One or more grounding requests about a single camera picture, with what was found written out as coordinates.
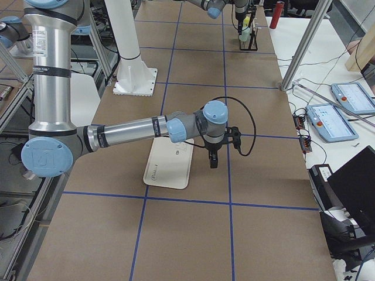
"black monitor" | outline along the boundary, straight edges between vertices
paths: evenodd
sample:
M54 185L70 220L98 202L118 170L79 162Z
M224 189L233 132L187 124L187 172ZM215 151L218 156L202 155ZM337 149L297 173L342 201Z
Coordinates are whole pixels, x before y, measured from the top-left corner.
M328 183L366 235L375 235L375 150L367 146Z

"red cylinder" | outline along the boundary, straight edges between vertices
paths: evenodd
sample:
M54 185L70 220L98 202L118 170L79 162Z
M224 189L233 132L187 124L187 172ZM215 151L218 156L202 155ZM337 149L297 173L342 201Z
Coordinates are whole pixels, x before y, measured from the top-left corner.
M274 16L272 17L272 21L271 21L271 24L270 24L270 28L272 28L272 29L276 28L283 8L284 8L284 2L277 1L276 8L275 8L275 11L274 11Z

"label sticker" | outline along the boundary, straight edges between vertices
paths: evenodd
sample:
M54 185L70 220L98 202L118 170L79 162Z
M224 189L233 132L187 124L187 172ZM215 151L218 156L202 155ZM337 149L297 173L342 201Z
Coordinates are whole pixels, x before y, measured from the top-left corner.
M328 177L331 176L330 170L328 167L320 167L319 170L321 171L322 177L324 181L327 181Z
M33 30L33 52L36 57L47 57L47 31Z

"blue joint cap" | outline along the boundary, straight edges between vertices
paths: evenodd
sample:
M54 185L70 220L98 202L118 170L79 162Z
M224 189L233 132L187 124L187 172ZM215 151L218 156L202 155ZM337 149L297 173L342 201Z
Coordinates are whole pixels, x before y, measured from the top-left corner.
M72 35L89 35L91 32L91 25L88 26L79 26L72 33Z
M16 16L6 16L5 18L0 19L0 22L3 23L21 23L21 20Z
M26 3L39 9L55 9L69 0L26 0Z
M210 18L217 19L217 17L221 14L221 10L211 7L207 10L207 14Z
M25 167L39 177L59 176L73 164L73 155L63 142L44 136L26 142L21 158Z
M4 45L7 49L13 46L13 42L10 41L8 38L0 35L0 43Z
M209 122L222 125L228 121L228 108L221 101L209 101L203 108L203 115Z
M186 129L180 119L174 118L166 123L171 142L184 142L186 140Z

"white column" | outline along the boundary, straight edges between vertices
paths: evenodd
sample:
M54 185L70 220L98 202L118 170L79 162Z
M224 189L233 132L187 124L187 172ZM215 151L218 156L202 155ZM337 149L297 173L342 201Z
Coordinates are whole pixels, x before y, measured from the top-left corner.
M121 62L117 73L115 94L152 95L156 68L142 61L130 0L105 0Z

